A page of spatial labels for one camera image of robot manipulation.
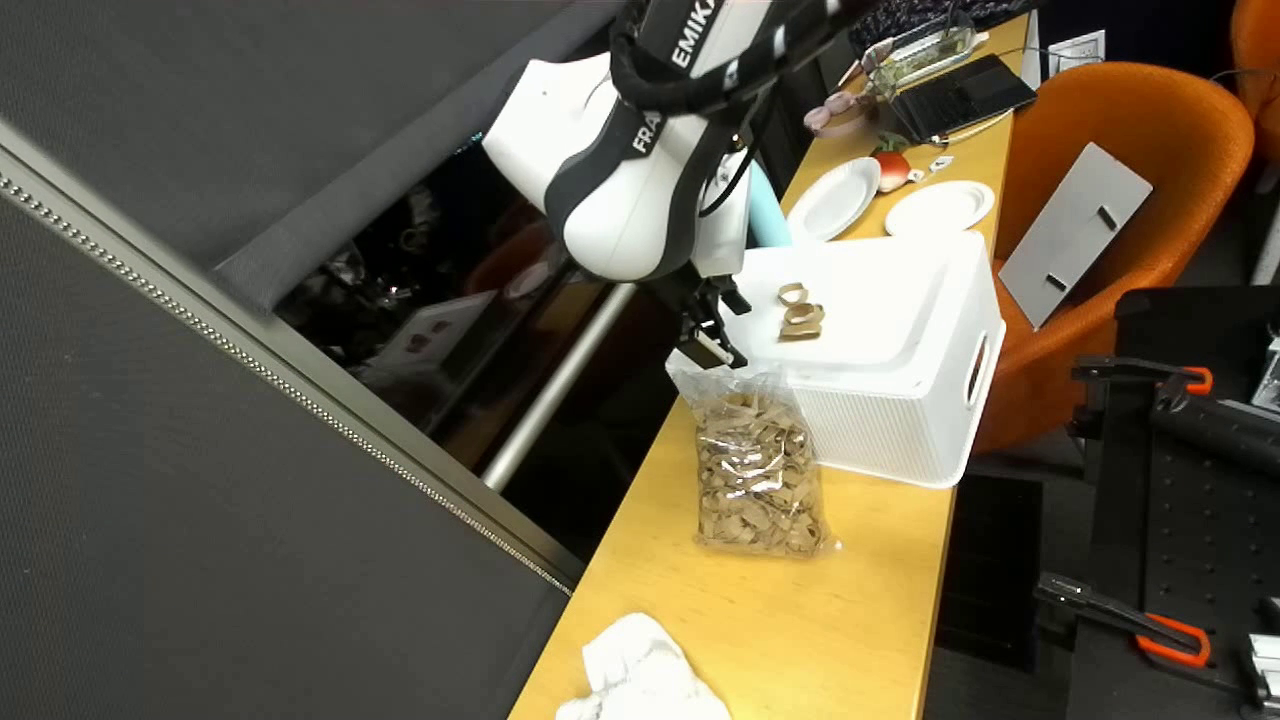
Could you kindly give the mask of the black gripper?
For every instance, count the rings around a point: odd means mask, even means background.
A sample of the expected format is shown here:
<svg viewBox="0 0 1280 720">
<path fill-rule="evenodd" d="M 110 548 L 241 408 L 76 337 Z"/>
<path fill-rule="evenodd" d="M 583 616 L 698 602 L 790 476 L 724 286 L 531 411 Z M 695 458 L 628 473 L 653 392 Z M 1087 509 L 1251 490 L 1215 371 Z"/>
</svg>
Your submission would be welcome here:
<svg viewBox="0 0 1280 720">
<path fill-rule="evenodd" d="M 681 270 L 658 279 L 658 297 L 681 316 L 681 352 L 695 370 L 744 370 L 749 357 L 730 341 L 724 316 L 744 316 L 752 300 L 739 293 L 730 277 L 698 277 L 695 270 Z"/>
</svg>

